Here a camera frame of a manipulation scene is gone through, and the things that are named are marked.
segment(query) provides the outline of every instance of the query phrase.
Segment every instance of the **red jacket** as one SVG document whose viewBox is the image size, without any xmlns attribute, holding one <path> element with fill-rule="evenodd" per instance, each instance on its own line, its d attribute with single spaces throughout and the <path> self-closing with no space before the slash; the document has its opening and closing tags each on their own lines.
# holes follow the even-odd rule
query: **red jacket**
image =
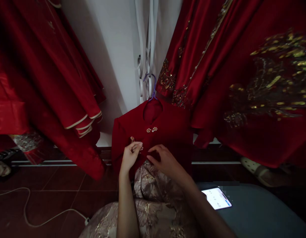
<svg viewBox="0 0 306 238">
<path fill-rule="evenodd" d="M 151 118 L 144 119 L 147 110 L 154 110 L 149 106 L 151 102 L 147 101 L 115 119 L 112 133 L 112 166 L 116 173 L 120 171 L 123 151 L 131 143 L 131 137 L 134 141 L 143 142 L 143 150 L 130 170 L 130 178 L 134 177 L 136 170 L 145 162 L 147 151 L 157 144 L 166 146 L 190 173 L 193 147 L 193 132 L 189 125 L 190 114 L 182 108 L 174 107 L 162 100 L 160 102 L 163 107 L 162 112 L 159 115 L 154 112 L 149 113 L 150 117 L 156 118 L 152 123 L 147 122 Z M 151 154 L 159 160 L 156 153 Z"/>
</svg>

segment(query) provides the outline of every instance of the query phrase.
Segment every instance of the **left hand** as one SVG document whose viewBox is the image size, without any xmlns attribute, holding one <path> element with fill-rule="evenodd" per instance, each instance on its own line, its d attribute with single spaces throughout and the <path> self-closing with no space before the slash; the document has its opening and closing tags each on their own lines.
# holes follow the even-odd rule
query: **left hand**
<svg viewBox="0 0 306 238">
<path fill-rule="evenodd" d="M 142 142 L 135 141 L 124 148 L 120 174 L 123 173 L 129 175 L 129 171 L 134 165 L 142 145 Z"/>
</svg>

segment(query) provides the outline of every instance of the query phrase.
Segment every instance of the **right hand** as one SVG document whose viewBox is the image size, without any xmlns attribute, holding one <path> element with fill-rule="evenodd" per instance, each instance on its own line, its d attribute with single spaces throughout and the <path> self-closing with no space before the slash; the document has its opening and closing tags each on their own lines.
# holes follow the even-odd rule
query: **right hand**
<svg viewBox="0 0 306 238">
<path fill-rule="evenodd" d="M 161 161 L 157 161 L 151 155 L 147 155 L 147 158 L 158 170 L 177 183 L 181 183 L 181 179 L 186 178 L 188 174 L 164 145 L 156 145 L 148 150 L 148 152 L 152 151 L 156 151 L 160 155 Z"/>
</svg>

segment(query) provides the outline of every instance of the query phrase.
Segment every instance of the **beige trim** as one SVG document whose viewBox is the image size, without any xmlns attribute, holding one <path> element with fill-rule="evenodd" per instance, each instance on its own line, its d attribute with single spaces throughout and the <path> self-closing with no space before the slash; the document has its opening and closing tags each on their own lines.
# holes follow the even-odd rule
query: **beige trim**
<svg viewBox="0 0 306 238">
<path fill-rule="evenodd" d="M 79 133 L 79 132 L 78 132 L 78 134 L 83 135 L 83 134 L 85 134 L 85 133 L 88 133 L 88 130 L 90 129 L 90 127 L 91 127 L 91 126 L 89 126 L 89 127 L 88 127 L 88 129 L 87 129 L 87 130 L 85 130 L 85 131 L 84 131 L 84 132 L 82 132 L 82 133 Z"/>
<path fill-rule="evenodd" d="M 100 121 L 98 121 L 97 123 L 100 123 L 102 121 L 103 118 L 100 119 Z"/>
<path fill-rule="evenodd" d="M 54 4 L 51 2 L 51 0 L 47 0 L 53 7 L 55 8 L 61 8 L 61 4 Z"/>
<path fill-rule="evenodd" d="M 94 121 L 95 121 L 95 118 L 92 119 L 91 122 L 90 122 L 88 125 L 86 125 L 86 126 L 84 126 L 84 127 L 82 127 L 82 128 L 75 128 L 75 129 L 76 129 L 76 130 L 83 130 L 83 129 L 89 127 Z"/>
<path fill-rule="evenodd" d="M 88 114 L 86 114 L 86 116 L 84 116 L 82 119 L 80 119 L 78 122 L 75 122 L 75 123 L 72 124 L 71 126 L 65 127 L 65 129 L 70 129 L 70 128 L 72 128 L 72 127 L 78 125 L 78 124 L 81 123 L 83 120 L 85 120 L 87 117 L 88 117 Z"/>
<path fill-rule="evenodd" d="M 99 112 L 97 115 L 90 117 L 90 119 L 97 118 L 97 117 L 100 116 L 101 114 L 102 114 L 102 111 L 100 110 L 100 112 Z"/>
<path fill-rule="evenodd" d="M 89 132 L 91 132 L 91 130 L 92 130 L 93 128 L 90 126 L 90 128 L 87 130 L 87 132 L 86 133 L 84 133 L 82 136 L 80 136 L 79 138 L 81 138 L 81 137 L 83 137 L 83 136 L 85 136 L 85 135 L 87 135 Z"/>
</svg>

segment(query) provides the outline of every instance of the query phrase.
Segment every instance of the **phone screen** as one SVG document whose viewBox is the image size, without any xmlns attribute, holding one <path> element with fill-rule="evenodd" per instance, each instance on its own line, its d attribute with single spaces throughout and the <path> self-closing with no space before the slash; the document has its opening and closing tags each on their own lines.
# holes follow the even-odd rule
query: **phone screen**
<svg viewBox="0 0 306 238">
<path fill-rule="evenodd" d="M 220 188 L 211 188 L 202 192 L 207 195 L 207 201 L 215 210 L 232 206 Z"/>
</svg>

